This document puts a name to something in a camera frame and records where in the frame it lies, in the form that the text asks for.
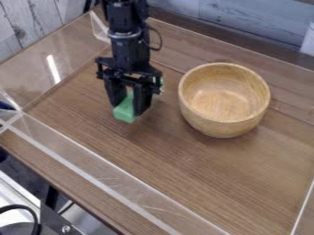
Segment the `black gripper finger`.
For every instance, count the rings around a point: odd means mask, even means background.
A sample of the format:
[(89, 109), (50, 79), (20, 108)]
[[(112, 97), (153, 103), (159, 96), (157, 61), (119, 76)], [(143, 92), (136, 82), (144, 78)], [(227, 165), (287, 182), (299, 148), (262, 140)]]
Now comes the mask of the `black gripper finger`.
[(133, 87), (133, 109), (135, 115), (140, 116), (149, 108), (153, 95), (153, 85), (151, 82), (135, 84)]
[(127, 97), (127, 87), (115, 77), (104, 78), (104, 86), (112, 106), (117, 106)]

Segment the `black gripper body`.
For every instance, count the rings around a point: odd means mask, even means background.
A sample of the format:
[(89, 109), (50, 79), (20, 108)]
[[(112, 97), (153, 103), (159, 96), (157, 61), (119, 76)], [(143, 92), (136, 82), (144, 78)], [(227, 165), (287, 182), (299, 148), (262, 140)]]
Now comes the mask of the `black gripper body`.
[(160, 47), (149, 45), (148, 28), (136, 28), (129, 32), (108, 29), (105, 39), (111, 42), (112, 56), (96, 58), (99, 78), (161, 77), (161, 71), (149, 64), (151, 51), (160, 50)]

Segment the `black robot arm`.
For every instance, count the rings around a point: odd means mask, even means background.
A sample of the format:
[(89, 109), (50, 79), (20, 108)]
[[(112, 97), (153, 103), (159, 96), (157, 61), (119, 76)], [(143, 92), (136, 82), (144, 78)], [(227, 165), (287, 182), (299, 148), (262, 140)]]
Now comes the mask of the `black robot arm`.
[(147, 0), (101, 0), (108, 22), (112, 56), (97, 57), (97, 78), (104, 81), (107, 96), (117, 118), (135, 119), (151, 106), (153, 95), (160, 94), (163, 72), (151, 63)]

